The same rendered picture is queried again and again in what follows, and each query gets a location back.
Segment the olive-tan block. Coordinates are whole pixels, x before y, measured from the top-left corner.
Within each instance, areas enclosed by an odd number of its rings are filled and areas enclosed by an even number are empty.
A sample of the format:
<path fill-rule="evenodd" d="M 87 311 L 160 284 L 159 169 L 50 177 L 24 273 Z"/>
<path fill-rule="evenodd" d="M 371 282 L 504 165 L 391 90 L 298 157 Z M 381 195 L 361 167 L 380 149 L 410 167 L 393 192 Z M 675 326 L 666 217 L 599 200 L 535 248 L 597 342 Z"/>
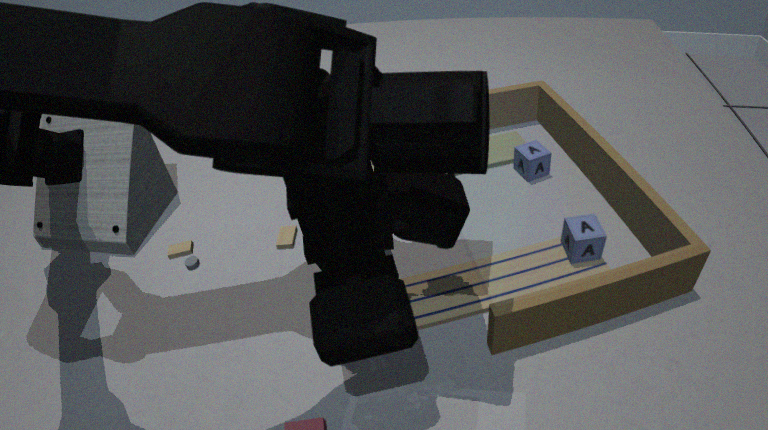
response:
<path fill-rule="evenodd" d="M 277 249 L 293 248 L 297 233 L 296 226 L 281 226 L 276 242 Z"/>

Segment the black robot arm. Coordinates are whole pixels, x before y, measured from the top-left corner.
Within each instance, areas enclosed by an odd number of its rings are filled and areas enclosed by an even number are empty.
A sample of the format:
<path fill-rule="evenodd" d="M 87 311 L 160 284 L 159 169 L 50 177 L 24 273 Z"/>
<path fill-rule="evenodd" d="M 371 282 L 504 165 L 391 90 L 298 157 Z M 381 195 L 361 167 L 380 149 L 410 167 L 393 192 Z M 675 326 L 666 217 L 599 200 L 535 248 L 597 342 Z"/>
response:
<path fill-rule="evenodd" d="M 487 72 L 382 73 L 376 40 L 270 3 L 145 22 L 0 2 L 0 184 L 82 180 L 83 130 L 40 129 L 42 114 L 136 124 L 213 169 L 301 189 L 368 182 L 370 158 L 374 250 L 393 234 L 451 248 L 470 212 L 454 174 L 487 171 Z"/>

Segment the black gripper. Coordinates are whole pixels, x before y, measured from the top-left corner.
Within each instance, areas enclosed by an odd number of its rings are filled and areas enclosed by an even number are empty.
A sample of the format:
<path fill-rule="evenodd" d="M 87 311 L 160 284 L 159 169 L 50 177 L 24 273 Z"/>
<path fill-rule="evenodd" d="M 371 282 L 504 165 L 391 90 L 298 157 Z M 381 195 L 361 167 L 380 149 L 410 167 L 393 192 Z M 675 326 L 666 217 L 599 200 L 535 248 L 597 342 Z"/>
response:
<path fill-rule="evenodd" d="M 284 183 L 306 262 L 322 270 L 309 302 L 320 360 L 337 366 L 411 348 L 419 337 L 404 280 L 393 256 L 374 250 L 380 194 L 370 158 L 368 182 L 311 190 Z"/>

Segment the tan rectangular block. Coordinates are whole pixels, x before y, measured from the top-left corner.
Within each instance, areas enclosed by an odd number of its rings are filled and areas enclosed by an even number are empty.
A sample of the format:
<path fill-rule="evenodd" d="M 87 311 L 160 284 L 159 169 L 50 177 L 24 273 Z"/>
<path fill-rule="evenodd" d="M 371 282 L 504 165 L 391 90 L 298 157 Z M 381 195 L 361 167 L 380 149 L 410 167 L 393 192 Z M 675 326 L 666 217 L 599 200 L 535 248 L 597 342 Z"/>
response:
<path fill-rule="evenodd" d="M 192 240 L 179 243 L 179 244 L 172 244 L 168 246 L 168 254 L 167 256 L 169 259 L 175 258 L 175 257 L 182 257 L 188 254 L 191 254 L 193 252 L 193 246 L 194 243 Z"/>

